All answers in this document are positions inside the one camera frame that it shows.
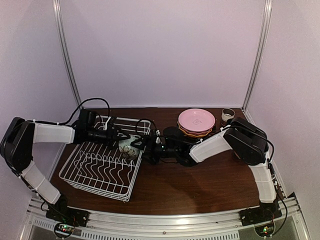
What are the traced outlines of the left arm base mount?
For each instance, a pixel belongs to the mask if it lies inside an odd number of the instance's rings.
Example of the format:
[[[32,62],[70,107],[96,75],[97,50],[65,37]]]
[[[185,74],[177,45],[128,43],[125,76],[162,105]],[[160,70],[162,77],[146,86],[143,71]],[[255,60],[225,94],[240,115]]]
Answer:
[[[48,206],[46,218],[62,222],[74,227],[86,227],[89,219],[89,212],[86,210],[76,209],[68,206],[68,199],[61,195],[55,204],[44,200]]]

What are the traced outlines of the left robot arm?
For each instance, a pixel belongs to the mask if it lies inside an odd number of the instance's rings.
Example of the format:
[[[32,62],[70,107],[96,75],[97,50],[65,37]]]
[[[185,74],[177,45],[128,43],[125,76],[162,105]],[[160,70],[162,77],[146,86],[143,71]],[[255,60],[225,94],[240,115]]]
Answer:
[[[96,128],[97,112],[81,110],[78,119],[71,125],[59,122],[25,120],[14,117],[0,143],[0,155],[11,171],[21,178],[32,191],[54,205],[52,213],[61,222],[72,218],[72,211],[63,203],[57,203],[62,194],[38,169],[33,158],[33,146],[38,143],[113,144],[130,139],[130,135],[114,124],[115,118],[108,116]]]

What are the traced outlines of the dark pink polka dot plate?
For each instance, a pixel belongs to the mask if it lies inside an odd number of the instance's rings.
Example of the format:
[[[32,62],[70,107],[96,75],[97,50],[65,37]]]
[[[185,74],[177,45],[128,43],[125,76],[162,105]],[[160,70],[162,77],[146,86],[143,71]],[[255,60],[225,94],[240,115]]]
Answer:
[[[182,130],[184,133],[188,133],[191,135],[204,135],[212,132],[213,130],[216,129],[216,125],[214,124],[213,127],[207,129],[207,130],[200,130],[200,131],[195,131],[195,130],[188,130],[185,127],[182,127],[182,125],[177,121],[177,126],[180,130]]]

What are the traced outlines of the light pink plate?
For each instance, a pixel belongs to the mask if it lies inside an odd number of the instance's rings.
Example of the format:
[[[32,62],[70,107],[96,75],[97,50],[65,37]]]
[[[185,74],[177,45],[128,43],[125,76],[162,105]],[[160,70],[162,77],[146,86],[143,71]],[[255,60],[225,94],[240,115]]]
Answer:
[[[212,113],[201,108],[190,108],[181,112],[178,121],[182,127],[191,131],[205,131],[212,128],[216,119]]]

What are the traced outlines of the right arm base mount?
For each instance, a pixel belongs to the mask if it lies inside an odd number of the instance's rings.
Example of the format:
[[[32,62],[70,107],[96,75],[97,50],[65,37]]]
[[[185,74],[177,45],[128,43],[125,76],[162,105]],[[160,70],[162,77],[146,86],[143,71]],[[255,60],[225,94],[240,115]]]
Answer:
[[[283,214],[279,206],[279,197],[276,188],[274,189],[275,199],[272,203],[259,202],[259,206],[246,208],[239,212],[242,226],[256,225],[270,222],[280,218]]]

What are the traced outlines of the light blue bowl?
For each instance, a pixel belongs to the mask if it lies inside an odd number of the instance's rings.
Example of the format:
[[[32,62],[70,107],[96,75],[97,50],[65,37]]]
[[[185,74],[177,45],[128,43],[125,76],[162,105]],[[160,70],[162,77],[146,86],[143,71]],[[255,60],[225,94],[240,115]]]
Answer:
[[[122,154],[122,157],[127,160],[135,160],[140,152],[138,148],[131,146],[131,142],[132,141],[129,139],[118,142],[118,149]]]

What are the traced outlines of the yellow polka dot plate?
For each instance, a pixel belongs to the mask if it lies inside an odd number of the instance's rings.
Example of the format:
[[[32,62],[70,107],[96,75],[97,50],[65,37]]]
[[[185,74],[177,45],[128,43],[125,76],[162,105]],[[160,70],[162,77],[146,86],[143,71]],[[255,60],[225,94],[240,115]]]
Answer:
[[[187,130],[186,128],[182,127],[179,123],[177,123],[177,127],[179,130],[181,130],[183,132],[184,135],[191,137],[191,138],[203,138],[213,132],[213,128],[210,128],[205,131],[200,131],[200,132],[190,131],[190,130]]]

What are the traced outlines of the white and brown cup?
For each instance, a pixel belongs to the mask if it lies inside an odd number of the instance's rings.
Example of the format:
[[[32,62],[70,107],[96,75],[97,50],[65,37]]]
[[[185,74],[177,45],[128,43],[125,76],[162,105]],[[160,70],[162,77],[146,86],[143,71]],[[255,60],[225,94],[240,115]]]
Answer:
[[[231,108],[223,108],[221,111],[221,124],[225,126],[229,120],[235,117],[236,113]]]

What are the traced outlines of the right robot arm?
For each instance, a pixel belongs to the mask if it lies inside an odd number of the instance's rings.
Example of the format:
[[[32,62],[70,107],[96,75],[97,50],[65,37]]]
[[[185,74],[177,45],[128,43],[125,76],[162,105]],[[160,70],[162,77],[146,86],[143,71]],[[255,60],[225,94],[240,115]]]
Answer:
[[[218,132],[203,139],[191,140],[176,126],[163,131],[154,129],[140,135],[130,146],[146,150],[152,164],[160,159],[174,158],[185,167],[193,167],[209,158],[232,150],[252,171],[262,206],[256,210],[259,220],[268,220],[275,212],[273,204],[277,197],[274,171],[271,166],[273,155],[268,154],[273,144],[266,133],[247,120],[236,117]]]

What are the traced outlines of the black rimmed cream plate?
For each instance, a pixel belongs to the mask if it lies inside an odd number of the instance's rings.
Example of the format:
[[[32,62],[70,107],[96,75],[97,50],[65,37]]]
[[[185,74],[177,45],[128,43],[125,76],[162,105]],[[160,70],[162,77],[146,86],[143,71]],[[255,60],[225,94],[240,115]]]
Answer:
[[[183,135],[187,138],[191,139],[201,139],[207,136],[214,134],[217,130],[216,126],[214,125],[213,128],[210,128],[206,131],[202,132],[195,132],[195,131],[188,131],[187,129],[183,128],[182,126],[178,125],[177,128],[182,131]]]

